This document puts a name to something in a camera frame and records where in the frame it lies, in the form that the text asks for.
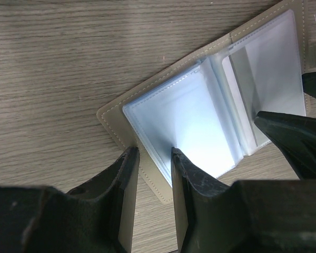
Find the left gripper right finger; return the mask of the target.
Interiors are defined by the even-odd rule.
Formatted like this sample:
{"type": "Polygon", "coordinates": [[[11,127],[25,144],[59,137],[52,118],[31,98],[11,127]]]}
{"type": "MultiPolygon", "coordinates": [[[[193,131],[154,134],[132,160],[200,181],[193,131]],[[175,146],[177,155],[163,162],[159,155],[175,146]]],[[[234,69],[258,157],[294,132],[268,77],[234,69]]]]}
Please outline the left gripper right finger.
{"type": "Polygon", "coordinates": [[[228,186],[171,151],[179,252],[316,252],[316,180],[228,186]]]}

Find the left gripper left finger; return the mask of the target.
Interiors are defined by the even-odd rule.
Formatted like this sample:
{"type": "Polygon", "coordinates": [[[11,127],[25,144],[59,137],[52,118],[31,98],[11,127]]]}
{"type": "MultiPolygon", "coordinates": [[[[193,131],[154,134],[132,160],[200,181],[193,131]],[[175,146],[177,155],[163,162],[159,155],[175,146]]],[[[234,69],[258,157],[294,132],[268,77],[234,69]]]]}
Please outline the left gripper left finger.
{"type": "Polygon", "coordinates": [[[0,252],[130,252],[140,153],[64,193],[0,186],[0,252]]]}

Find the grey card holder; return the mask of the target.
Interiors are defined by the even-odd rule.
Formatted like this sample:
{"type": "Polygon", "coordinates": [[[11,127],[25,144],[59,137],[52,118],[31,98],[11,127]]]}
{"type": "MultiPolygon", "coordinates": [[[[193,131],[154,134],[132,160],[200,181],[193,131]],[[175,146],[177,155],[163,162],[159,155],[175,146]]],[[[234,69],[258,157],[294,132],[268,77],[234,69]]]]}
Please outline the grey card holder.
{"type": "Polygon", "coordinates": [[[173,200],[173,147],[214,178],[248,156],[221,82],[225,50],[250,46],[267,57],[272,84],[262,111],[309,113],[300,79],[316,71],[308,13],[307,1],[281,1],[98,110],[97,118],[120,148],[139,148],[139,173],[161,202],[173,200]]]}

